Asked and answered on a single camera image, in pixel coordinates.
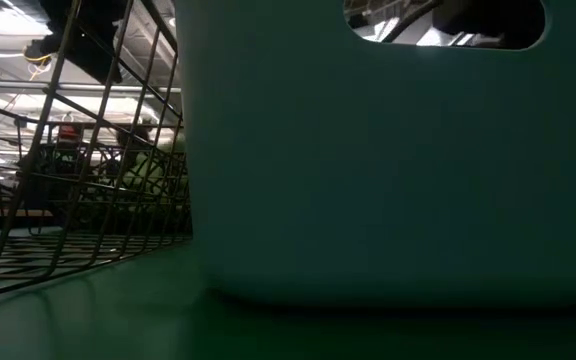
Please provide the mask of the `teal plastic bin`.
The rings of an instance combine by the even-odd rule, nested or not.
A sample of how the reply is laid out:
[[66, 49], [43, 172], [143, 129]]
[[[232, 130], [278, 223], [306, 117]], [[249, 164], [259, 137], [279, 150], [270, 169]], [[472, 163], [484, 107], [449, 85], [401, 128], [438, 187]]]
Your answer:
[[576, 0], [522, 50], [383, 44], [343, 0], [176, 0], [207, 285], [306, 306], [576, 303]]

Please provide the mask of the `green table mat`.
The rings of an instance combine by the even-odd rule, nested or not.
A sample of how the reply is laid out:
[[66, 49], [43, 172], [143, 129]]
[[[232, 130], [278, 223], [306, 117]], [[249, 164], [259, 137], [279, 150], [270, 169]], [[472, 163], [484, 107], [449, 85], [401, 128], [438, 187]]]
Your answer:
[[19, 236], [0, 268], [0, 360], [576, 360], [576, 290], [398, 285], [236, 294], [180, 245], [40, 278], [54, 241]]

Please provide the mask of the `red background object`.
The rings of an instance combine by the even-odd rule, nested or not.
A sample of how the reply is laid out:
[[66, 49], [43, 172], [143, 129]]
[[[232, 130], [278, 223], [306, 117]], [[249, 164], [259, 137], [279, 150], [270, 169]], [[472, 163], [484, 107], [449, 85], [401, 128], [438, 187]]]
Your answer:
[[58, 140], [60, 142], [80, 142], [83, 130], [75, 125], [61, 125], [58, 128]]

